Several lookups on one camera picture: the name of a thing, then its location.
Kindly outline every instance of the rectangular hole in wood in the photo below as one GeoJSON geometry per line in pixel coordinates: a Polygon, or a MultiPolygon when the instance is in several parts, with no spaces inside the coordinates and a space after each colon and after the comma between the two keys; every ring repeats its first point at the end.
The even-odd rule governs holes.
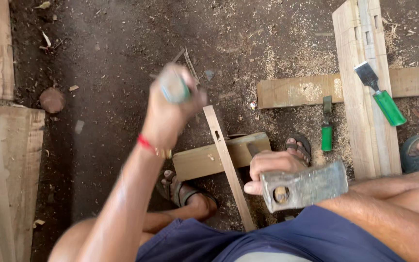
{"type": "Polygon", "coordinates": [[[378,16],[377,15],[374,16],[374,27],[376,29],[378,28],[378,16]]]}
{"type": "Polygon", "coordinates": [[[368,31],[364,34],[366,35],[366,44],[371,45],[373,43],[373,39],[371,38],[371,32],[368,31]]]}
{"type": "Polygon", "coordinates": [[[355,40],[358,40],[358,36],[360,34],[358,33],[358,27],[355,27],[355,40]]]}

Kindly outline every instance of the ground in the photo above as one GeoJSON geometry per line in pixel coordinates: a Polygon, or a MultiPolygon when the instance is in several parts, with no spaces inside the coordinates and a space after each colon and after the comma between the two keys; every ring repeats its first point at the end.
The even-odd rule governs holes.
{"type": "MultiPolygon", "coordinates": [[[[55,241],[73,223],[96,216],[135,145],[147,107],[148,87],[160,69],[187,47],[228,135],[264,131],[273,150],[289,133],[305,134],[313,164],[340,156],[353,166],[343,104],[333,107],[334,150],[320,150],[322,106],[251,110],[263,79],[338,73],[331,14],[344,0],[41,0],[11,3],[16,102],[39,108],[49,87],[66,95],[65,109],[48,114],[36,208],[46,221],[34,230],[33,261],[46,261],[55,241]],[[44,32],[53,48],[49,52],[44,32]],[[209,80],[206,70],[214,72],[209,80]],[[80,88],[72,92],[69,87],[80,88]],[[84,121],[80,134],[74,132],[84,121]]],[[[419,66],[419,0],[382,0],[390,67],[419,66]]],[[[185,64],[183,57],[178,63],[185,64]]],[[[419,98],[396,99],[409,124],[399,142],[419,133],[419,98]]],[[[191,119],[175,152],[212,143],[202,112],[191,119]]],[[[167,161],[166,168],[172,169],[167,161]]],[[[247,168],[241,170],[247,179],[247,168]]],[[[193,181],[218,200],[208,224],[241,230],[224,173],[193,181]]],[[[263,199],[247,197],[260,227],[299,211],[266,212],[263,199]]],[[[173,208],[156,192],[149,210],[173,208]]]]}

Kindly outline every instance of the fingernail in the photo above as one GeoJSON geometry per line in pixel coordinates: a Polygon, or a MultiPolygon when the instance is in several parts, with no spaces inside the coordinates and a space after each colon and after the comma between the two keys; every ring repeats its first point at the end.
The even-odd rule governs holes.
{"type": "Polygon", "coordinates": [[[245,193],[251,194],[253,193],[253,186],[250,184],[247,184],[243,187],[243,190],[245,191],[245,193]]]}

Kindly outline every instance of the wood chisel with green handle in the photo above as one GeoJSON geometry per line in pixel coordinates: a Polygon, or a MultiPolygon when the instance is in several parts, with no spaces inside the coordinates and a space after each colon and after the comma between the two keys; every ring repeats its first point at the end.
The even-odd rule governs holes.
{"type": "Polygon", "coordinates": [[[380,91],[378,86],[378,76],[374,73],[373,69],[368,62],[363,62],[354,68],[357,72],[358,77],[365,86],[369,86],[376,91],[376,94],[373,95],[376,103],[378,104],[381,111],[384,113],[387,121],[391,126],[403,125],[407,122],[407,119],[402,115],[399,108],[395,104],[392,97],[387,93],[386,90],[380,91]]]}
{"type": "Polygon", "coordinates": [[[332,124],[330,115],[332,113],[332,96],[323,98],[324,123],[321,126],[321,150],[328,152],[332,150],[332,124]]]}

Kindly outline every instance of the dirt floor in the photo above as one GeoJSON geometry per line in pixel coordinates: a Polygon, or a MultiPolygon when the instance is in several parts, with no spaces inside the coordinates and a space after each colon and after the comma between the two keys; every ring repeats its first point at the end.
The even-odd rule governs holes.
{"type": "MultiPolygon", "coordinates": [[[[73,223],[95,217],[135,145],[143,124],[150,74],[183,47],[209,94],[228,135],[264,131],[273,150],[289,133],[305,134],[313,164],[340,156],[353,176],[343,104],[333,107],[334,150],[320,150],[322,106],[251,110],[256,83],[263,79],[338,73],[331,14],[344,0],[41,0],[11,3],[17,102],[39,108],[39,96],[57,87],[67,104],[48,114],[32,261],[46,261],[55,241],[73,223]],[[49,52],[42,32],[53,43],[49,52]],[[214,72],[208,79],[205,71],[214,72]],[[80,88],[69,92],[69,87],[80,88]],[[74,132],[78,121],[85,124],[74,132]]],[[[387,24],[390,67],[419,66],[419,0],[381,0],[387,24]]],[[[178,63],[184,64],[183,57],[178,63]]],[[[419,133],[419,98],[397,99],[409,119],[399,142],[419,133]]],[[[175,152],[211,144],[203,112],[190,120],[175,152]]],[[[172,169],[167,161],[165,168],[172,169]]],[[[242,180],[248,168],[241,170],[242,180]]],[[[207,223],[242,230],[225,174],[193,181],[215,196],[217,215],[207,223]]],[[[266,211],[261,197],[248,196],[259,227],[299,210],[266,211]]],[[[149,210],[174,208],[156,192],[149,210]]]]}

